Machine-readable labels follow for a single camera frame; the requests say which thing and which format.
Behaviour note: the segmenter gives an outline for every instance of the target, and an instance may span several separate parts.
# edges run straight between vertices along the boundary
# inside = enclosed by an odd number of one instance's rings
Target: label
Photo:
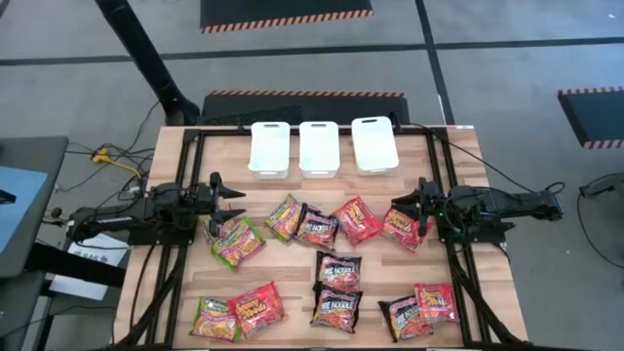
[[[266,304],[257,298],[236,306],[236,313],[241,319],[249,320],[266,311]]]

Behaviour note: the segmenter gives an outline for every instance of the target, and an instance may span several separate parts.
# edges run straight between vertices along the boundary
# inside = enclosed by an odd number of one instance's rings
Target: white paper
[[[81,243],[82,245],[97,246],[103,248],[126,248],[125,250],[102,250],[79,247],[75,243],[71,243],[70,254],[77,254],[84,258],[97,260],[112,266],[118,266],[121,259],[128,250],[128,244],[113,239],[104,234],[97,234],[92,239],[87,239]],[[57,275],[50,285],[50,290],[57,293],[68,293],[75,296],[81,296],[94,300],[102,300],[106,293],[107,286],[102,284],[90,283],[81,279],[69,278]]]

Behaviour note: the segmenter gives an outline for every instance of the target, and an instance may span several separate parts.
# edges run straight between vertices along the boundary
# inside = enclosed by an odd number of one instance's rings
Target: hazard stripe tape
[[[599,148],[622,148],[624,147],[624,140],[597,140],[597,141],[585,141],[583,147],[586,149],[599,149]]]
[[[583,89],[564,89],[564,90],[559,90],[559,95],[565,96],[565,95],[574,95],[574,94],[612,93],[612,92],[622,92],[622,91],[624,91],[622,86],[583,88]]]
[[[347,12],[320,14],[320,15],[312,15],[312,16],[297,16],[297,17],[283,18],[283,19],[262,19],[262,20],[253,20],[253,21],[241,22],[241,23],[209,25],[205,27],[202,30],[202,32],[204,34],[211,34],[211,33],[219,33],[219,32],[226,32],[226,31],[266,28],[270,26],[306,24],[306,23],[314,23],[314,22],[328,21],[328,20],[348,20],[348,19],[365,18],[365,17],[372,17],[372,16],[374,16],[373,10],[357,10],[357,11],[347,11]]]
[[[344,97],[344,98],[402,98],[404,93],[389,92],[324,92],[324,91],[236,91],[219,90],[211,96],[272,96],[272,97]]]

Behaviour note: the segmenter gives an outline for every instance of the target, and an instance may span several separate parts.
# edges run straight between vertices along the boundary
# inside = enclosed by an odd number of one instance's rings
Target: yellow cable
[[[122,164],[117,163],[117,162],[115,162],[115,161],[113,161],[111,159],[104,160],[104,162],[107,162],[107,163],[109,163],[111,165],[115,165],[117,167],[121,167],[121,168],[126,169],[126,170],[128,170],[130,172],[133,172],[139,179],[141,179],[140,173],[137,170],[135,170],[134,168],[130,167],[130,166],[122,165]]]
[[[91,158],[91,160],[97,164],[105,162],[105,163],[109,163],[111,165],[117,166],[119,168],[123,168],[125,170],[128,170],[134,173],[139,179],[141,179],[140,173],[134,168],[111,160],[110,157],[108,156],[108,149],[105,147],[98,149],[96,153],[93,155],[93,157]]]

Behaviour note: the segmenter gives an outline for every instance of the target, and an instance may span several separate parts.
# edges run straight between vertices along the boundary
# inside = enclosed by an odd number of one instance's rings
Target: blue object
[[[0,166],[0,189],[17,197],[14,204],[0,205],[0,254],[18,230],[47,177],[48,174],[41,172]]]

